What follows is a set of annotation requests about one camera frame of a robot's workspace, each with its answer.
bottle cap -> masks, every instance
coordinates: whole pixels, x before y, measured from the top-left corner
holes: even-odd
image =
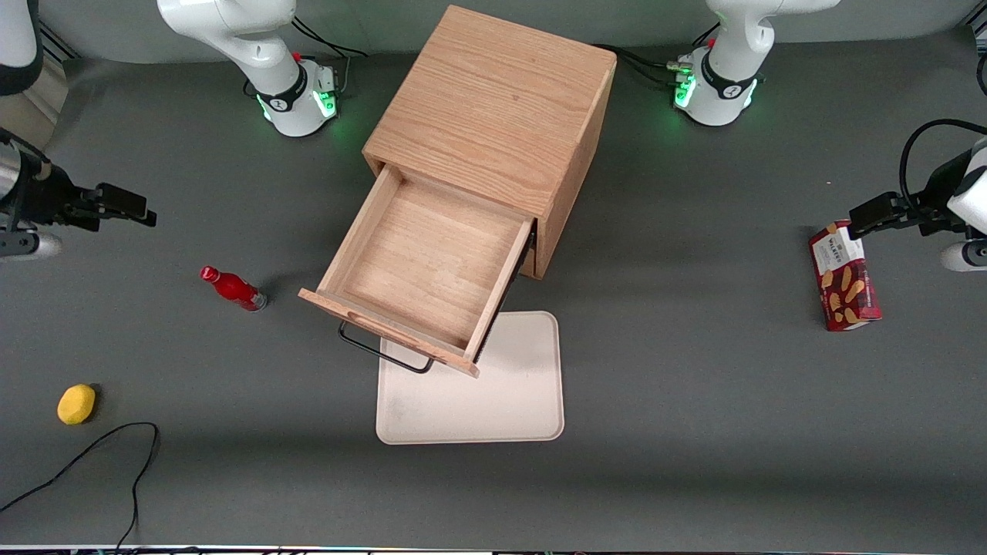
[[[212,266],[203,266],[202,271],[198,273],[198,276],[210,283],[213,283],[219,280],[219,271]]]

white tray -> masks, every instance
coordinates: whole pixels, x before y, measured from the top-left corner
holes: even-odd
[[[386,355],[426,358],[382,339]],[[377,436],[390,444],[549,441],[562,434],[559,323],[548,312],[502,312],[477,362],[479,378],[440,362],[415,374],[380,359]]]

black metal handle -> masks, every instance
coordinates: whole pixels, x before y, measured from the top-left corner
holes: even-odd
[[[424,373],[428,372],[429,370],[431,370],[432,363],[435,362],[435,360],[433,358],[429,358],[428,359],[428,363],[425,366],[423,366],[421,368],[415,368],[414,366],[408,364],[407,362],[401,362],[400,360],[397,360],[394,357],[390,357],[388,355],[384,355],[383,353],[381,353],[380,351],[377,351],[376,349],[370,347],[369,345],[363,345],[362,343],[360,343],[359,341],[355,340],[354,338],[349,337],[346,334],[346,321],[345,320],[343,320],[343,321],[340,322],[340,337],[342,338],[343,341],[349,343],[350,345],[353,345],[354,347],[359,347],[359,348],[363,349],[364,351],[367,351],[368,353],[370,353],[372,355],[377,355],[378,357],[386,360],[387,362],[393,362],[394,364],[400,366],[401,368],[410,370],[410,371],[412,371],[412,372],[414,372],[416,374],[424,374]]]

wooden cabinet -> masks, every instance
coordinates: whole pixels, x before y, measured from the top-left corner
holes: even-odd
[[[315,292],[477,375],[516,265],[541,278],[596,151],[612,52],[450,6],[363,155],[377,182]]]

yellow sponge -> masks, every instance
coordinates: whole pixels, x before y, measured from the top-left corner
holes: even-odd
[[[68,425],[82,424],[93,414],[93,406],[96,404],[96,391],[80,383],[73,385],[62,394],[61,401],[58,401],[58,420]]]

